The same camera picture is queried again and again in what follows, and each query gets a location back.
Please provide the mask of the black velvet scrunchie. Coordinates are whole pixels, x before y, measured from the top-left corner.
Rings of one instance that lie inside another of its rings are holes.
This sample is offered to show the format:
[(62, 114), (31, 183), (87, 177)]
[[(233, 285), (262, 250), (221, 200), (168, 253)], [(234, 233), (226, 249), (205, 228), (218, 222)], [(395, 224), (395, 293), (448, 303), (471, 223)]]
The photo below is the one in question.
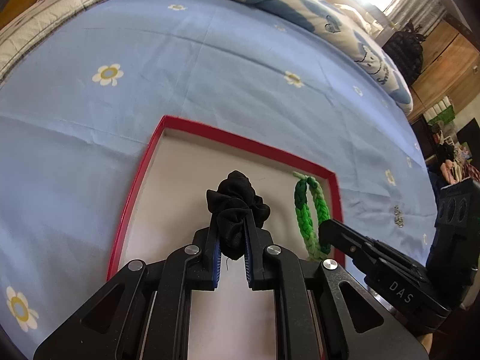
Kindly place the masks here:
[(256, 194), (250, 180), (238, 170), (230, 172), (217, 190), (206, 192), (211, 213), (210, 228), (220, 242), (220, 251), (232, 260), (239, 260), (247, 247), (243, 221), (248, 212), (257, 228), (269, 218), (270, 207)]

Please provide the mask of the red shallow tray box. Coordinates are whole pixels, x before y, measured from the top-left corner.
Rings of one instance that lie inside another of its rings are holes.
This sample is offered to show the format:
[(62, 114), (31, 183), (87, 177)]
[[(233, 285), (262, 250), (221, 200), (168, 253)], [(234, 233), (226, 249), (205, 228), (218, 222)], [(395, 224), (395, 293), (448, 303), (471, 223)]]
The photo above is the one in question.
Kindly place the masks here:
[[(317, 163), (243, 136), (187, 119), (164, 116), (134, 177), (107, 269), (127, 262), (154, 263), (193, 239), (210, 222), (206, 192), (232, 171), (248, 177), (270, 207), (265, 228), (274, 242), (300, 258), (307, 251), (294, 209), (298, 175), (316, 178), (330, 214), (343, 217), (336, 175)], [(212, 292), (192, 295), (190, 359), (274, 359), (274, 296), (249, 289), (242, 260), (223, 258)]]

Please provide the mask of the wooden wardrobe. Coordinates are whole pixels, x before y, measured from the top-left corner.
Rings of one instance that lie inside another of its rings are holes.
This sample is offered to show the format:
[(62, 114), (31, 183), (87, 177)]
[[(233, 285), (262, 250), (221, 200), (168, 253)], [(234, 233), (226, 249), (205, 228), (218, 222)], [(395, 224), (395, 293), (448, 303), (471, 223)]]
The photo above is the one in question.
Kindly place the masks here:
[(479, 48), (463, 29), (450, 19), (442, 20), (423, 42), (423, 67), (411, 88), (414, 108), (409, 123), (444, 97), (459, 112), (479, 94)]

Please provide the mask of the blue floral bed sheet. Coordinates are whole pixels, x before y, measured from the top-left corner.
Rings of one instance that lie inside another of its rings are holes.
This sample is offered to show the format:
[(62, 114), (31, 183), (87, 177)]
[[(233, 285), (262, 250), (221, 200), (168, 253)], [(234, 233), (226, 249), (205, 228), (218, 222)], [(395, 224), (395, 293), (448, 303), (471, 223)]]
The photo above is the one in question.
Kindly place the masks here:
[[(1, 326), (25, 357), (105, 281), (137, 166), (165, 115), (328, 168), (348, 226), (427, 259), (437, 210), (417, 139), (346, 55), (238, 2), (108, 0), (1, 84)], [(5, 303), (17, 293), (31, 322)]]

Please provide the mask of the black puffy bag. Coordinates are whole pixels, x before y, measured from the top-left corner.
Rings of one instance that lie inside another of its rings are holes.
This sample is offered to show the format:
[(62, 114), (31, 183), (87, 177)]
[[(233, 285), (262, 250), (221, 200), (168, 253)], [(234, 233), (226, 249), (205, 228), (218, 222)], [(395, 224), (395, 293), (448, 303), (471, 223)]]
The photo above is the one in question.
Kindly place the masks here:
[(425, 36), (418, 33), (410, 20), (383, 46), (385, 53), (391, 57), (408, 86), (412, 86), (422, 73), (424, 41)]

